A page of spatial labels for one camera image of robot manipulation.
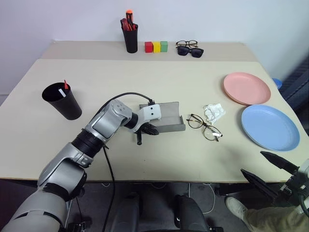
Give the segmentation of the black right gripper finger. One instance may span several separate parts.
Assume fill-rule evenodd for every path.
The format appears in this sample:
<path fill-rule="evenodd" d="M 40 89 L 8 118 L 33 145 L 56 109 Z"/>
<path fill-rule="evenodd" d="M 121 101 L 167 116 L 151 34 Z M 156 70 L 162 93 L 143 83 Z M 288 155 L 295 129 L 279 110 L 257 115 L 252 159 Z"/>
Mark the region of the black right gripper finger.
<path fill-rule="evenodd" d="M 264 180 L 244 169 L 240 170 L 248 182 L 258 191 L 264 194 L 272 202 L 274 206 L 278 206 L 278 193 L 273 190 Z"/>
<path fill-rule="evenodd" d="M 285 171 L 287 171 L 290 174 L 295 174 L 299 167 L 292 164 L 291 162 L 289 162 L 288 160 L 273 154 L 271 152 L 266 152 L 266 151 L 260 151 L 260 153 L 273 165 L 275 165 L 276 167 L 278 167 L 279 169 L 283 169 Z"/>

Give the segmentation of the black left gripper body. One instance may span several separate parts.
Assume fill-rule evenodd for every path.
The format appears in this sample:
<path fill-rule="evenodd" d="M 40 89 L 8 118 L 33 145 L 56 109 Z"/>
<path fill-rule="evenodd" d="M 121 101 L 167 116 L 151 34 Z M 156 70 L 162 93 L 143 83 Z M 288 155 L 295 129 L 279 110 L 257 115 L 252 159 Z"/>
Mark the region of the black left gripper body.
<path fill-rule="evenodd" d="M 136 131 L 136 134 L 148 134 L 148 122 L 143 123 Z"/>

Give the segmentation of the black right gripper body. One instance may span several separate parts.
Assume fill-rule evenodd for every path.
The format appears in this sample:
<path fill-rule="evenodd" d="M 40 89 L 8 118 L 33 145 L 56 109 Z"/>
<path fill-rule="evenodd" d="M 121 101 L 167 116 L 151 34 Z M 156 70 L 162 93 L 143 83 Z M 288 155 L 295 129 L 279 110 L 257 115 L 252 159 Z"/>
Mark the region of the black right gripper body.
<path fill-rule="evenodd" d="M 299 168 L 280 188 L 277 196 L 279 206 L 298 206 L 305 202 L 305 174 Z"/>

